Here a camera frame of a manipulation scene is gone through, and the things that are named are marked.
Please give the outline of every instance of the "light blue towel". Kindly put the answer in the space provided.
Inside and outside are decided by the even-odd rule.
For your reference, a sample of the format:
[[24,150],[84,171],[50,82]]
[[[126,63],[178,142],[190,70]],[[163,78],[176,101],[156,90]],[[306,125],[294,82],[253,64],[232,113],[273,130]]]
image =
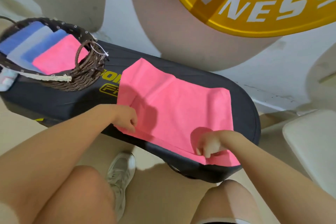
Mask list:
[[0,43],[0,52],[8,55],[12,50],[14,50],[19,44],[30,37],[34,32],[38,31],[44,25],[39,21],[34,21],[27,27],[17,31],[15,34],[8,37],[6,40]]
[[21,56],[30,50],[35,45],[39,44],[48,35],[52,34],[53,31],[48,26],[43,26],[39,30],[35,31],[31,36],[24,40],[20,45],[18,45],[14,50],[12,50],[8,55],[7,59],[14,62],[15,64],[21,66],[22,68],[29,69],[41,73],[39,69],[33,66],[31,63],[21,59]]
[[21,59],[29,63],[32,63],[36,57],[40,56],[50,47],[57,44],[61,39],[65,38],[67,35],[68,34],[62,29],[57,30],[56,32],[45,37],[40,43],[38,43],[37,45],[26,51],[21,56]]

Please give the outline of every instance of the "wicker basket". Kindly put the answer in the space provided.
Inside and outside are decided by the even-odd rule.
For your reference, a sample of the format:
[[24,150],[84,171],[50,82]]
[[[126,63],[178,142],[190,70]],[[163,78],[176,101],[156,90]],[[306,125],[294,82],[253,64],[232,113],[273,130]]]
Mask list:
[[[96,40],[88,31],[83,28],[65,23],[62,21],[57,21],[48,18],[28,18],[19,22],[15,22],[7,17],[0,16],[2,19],[7,19],[14,23],[13,26],[7,28],[3,34],[0,36],[0,42],[13,35],[20,29],[28,26],[34,21],[40,21],[44,25],[48,26],[53,32],[63,29],[68,34],[72,34],[81,44],[78,48],[75,57],[75,68],[72,70],[62,71],[57,74],[52,74],[50,76],[45,76],[35,71],[27,70],[19,65],[14,64],[6,58],[2,52],[0,52],[0,65],[7,67],[9,69],[17,71],[19,74],[27,75],[28,77],[39,76],[43,78],[41,80],[31,79],[36,82],[42,83],[45,86],[53,87],[55,89],[65,90],[65,91],[76,91],[82,90],[91,84],[93,84],[101,75],[104,68],[104,60],[106,56],[99,53],[104,53],[104,51],[96,44]],[[78,63],[79,53],[82,48],[86,48],[89,51],[88,56],[86,56],[80,63]],[[55,76],[62,76],[68,78],[68,81],[58,81],[55,80]]]

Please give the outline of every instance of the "white sneaker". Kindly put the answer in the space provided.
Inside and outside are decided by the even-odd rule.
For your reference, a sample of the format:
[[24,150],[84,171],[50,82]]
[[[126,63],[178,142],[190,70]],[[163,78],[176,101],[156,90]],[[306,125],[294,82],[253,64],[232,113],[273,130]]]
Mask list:
[[115,194],[115,213],[117,221],[123,217],[125,210],[125,190],[135,173],[135,157],[131,153],[119,153],[112,161],[107,182]]

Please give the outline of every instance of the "thigh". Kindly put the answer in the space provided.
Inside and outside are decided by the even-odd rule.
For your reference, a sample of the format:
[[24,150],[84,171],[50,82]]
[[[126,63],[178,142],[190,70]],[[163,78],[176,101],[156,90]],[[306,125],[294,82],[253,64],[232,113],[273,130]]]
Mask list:
[[257,203],[251,193],[236,181],[226,180],[211,188],[201,200],[191,224],[227,219],[241,223],[261,224]]
[[116,224],[114,194],[92,167],[75,167],[34,224]]

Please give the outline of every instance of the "hand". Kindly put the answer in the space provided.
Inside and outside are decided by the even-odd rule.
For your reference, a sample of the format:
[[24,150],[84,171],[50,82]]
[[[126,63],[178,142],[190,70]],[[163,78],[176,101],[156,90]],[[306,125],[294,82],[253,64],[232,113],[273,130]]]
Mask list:
[[132,107],[127,105],[112,105],[114,120],[113,125],[127,129],[130,132],[135,132],[135,126],[138,122],[137,113]]
[[225,146],[225,141],[231,138],[236,138],[241,136],[240,133],[230,130],[220,130],[204,133],[196,149],[196,153],[206,158],[210,158],[211,154],[227,150]]

